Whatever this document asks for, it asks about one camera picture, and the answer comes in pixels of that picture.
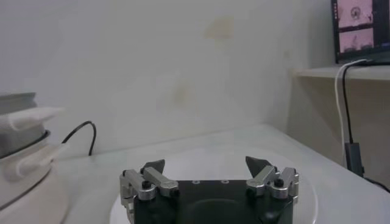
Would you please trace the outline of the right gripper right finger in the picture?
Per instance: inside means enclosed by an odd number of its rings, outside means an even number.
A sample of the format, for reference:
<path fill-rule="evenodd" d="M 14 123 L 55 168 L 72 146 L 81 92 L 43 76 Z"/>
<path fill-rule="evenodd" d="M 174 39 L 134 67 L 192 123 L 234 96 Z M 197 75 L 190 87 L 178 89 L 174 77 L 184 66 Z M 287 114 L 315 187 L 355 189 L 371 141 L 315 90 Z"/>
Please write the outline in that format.
<path fill-rule="evenodd" d="M 299 173 L 295 168 L 286 167 L 282 171 L 265 159 L 246 156 L 245 161 L 252 175 L 246 181 L 246 188 L 255 197 L 262 197 L 266 192 L 276 200 L 291 199 L 297 203 L 299 194 Z"/>

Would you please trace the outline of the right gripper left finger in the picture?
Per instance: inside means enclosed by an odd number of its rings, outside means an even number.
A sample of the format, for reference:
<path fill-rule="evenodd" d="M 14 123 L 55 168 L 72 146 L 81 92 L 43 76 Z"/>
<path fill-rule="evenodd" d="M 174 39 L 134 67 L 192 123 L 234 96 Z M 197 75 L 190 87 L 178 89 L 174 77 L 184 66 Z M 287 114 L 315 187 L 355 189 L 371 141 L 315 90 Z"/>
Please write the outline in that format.
<path fill-rule="evenodd" d="M 119 176 L 121 204 L 134 210 L 134 199 L 152 201 L 157 195 L 175 198 L 179 196 L 179 182 L 163 175 L 165 160 L 147 162 L 139 172 L 123 170 Z"/>

